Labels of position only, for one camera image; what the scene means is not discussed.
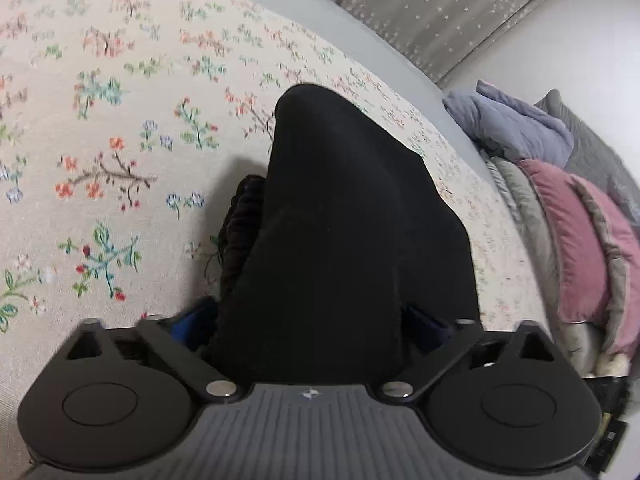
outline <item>floral bedspread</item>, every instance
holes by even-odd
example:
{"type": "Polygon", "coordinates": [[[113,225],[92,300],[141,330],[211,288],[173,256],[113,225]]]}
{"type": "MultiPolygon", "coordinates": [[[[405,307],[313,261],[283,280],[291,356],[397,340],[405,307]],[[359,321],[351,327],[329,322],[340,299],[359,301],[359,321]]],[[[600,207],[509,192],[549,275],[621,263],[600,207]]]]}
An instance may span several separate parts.
{"type": "Polygon", "coordinates": [[[469,232],[487,328],[544,322],[497,193],[311,30],[248,0],[0,0],[0,478],[28,460],[21,396],[81,319],[128,326],[215,294],[228,201],[266,171],[274,105],[299,82],[422,156],[469,232]]]}

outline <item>ridged gray panel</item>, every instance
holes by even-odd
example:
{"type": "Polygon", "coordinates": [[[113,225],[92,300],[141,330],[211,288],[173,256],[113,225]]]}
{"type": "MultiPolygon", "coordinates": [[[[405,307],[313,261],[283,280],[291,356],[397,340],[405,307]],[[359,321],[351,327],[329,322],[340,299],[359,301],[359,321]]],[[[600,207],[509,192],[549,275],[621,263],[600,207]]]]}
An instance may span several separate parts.
{"type": "MultiPolygon", "coordinates": [[[[387,406],[363,386],[259,384],[241,402],[208,406],[165,455],[119,473],[39,466],[25,480],[515,480],[440,449],[409,408],[387,406]]],[[[588,480],[574,467],[545,480],[588,480]]]]}

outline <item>circular pad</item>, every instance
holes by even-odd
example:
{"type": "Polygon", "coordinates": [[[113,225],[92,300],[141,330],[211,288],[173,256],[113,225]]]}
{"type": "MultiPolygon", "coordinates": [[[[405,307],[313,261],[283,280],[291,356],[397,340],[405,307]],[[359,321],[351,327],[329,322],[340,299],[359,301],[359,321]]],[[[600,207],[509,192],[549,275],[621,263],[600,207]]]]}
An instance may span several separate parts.
{"type": "Polygon", "coordinates": [[[128,417],[136,409],[136,393],[113,383],[80,386],[62,404],[66,416],[83,426],[106,426],[128,417]]]}
{"type": "Polygon", "coordinates": [[[600,424],[598,404],[577,374],[531,359],[445,376],[424,412],[449,452],[505,474],[571,462],[600,424]]]}
{"type": "Polygon", "coordinates": [[[160,454],[191,420],[186,389],[125,360],[77,359],[45,370],[18,410],[20,433],[41,462],[109,470],[160,454]]]}

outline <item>lavender blanket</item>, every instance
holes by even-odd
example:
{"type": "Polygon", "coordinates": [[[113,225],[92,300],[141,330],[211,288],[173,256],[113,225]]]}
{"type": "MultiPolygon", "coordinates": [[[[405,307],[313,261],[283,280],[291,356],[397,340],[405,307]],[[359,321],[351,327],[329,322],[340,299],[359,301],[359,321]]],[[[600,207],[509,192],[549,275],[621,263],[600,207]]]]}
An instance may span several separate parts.
{"type": "Polygon", "coordinates": [[[564,168],[574,148],[560,119],[483,81],[473,93],[451,91],[443,103],[472,140],[511,162],[535,158],[564,168]]]}

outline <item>pink cushion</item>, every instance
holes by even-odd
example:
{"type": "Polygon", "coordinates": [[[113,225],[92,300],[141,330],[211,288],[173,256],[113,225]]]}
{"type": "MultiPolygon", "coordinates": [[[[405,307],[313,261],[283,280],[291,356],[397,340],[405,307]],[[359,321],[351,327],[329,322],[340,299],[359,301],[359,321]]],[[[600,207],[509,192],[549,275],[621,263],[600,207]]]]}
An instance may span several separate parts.
{"type": "Polygon", "coordinates": [[[601,324],[609,301],[607,266],[572,176],[539,160],[522,160],[518,165],[536,189],[554,236],[560,273],[559,319],[601,324]]]}
{"type": "Polygon", "coordinates": [[[640,244],[614,202],[591,182],[573,175],[587,207],[609,269],[611,298],[603,350],[633,357],[640,333],[640,244]]]}

